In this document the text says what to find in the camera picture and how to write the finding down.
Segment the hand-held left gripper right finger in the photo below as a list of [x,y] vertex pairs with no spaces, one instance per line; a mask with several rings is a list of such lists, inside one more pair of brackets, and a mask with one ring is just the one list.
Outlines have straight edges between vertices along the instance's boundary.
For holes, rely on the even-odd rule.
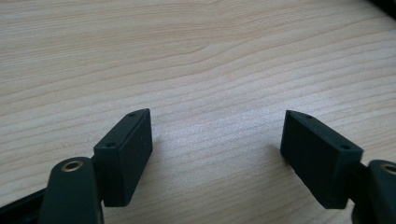
[[347,179],[363,150],[320,120],[288,110],[280,153],[327,209],[347,205]]

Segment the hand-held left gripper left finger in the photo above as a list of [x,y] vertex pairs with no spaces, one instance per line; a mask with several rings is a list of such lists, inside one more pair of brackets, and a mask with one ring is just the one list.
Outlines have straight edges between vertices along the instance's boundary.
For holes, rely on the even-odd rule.
[[152,153],[148,108],[124,116],[93,148],[106,207],[127,206]]

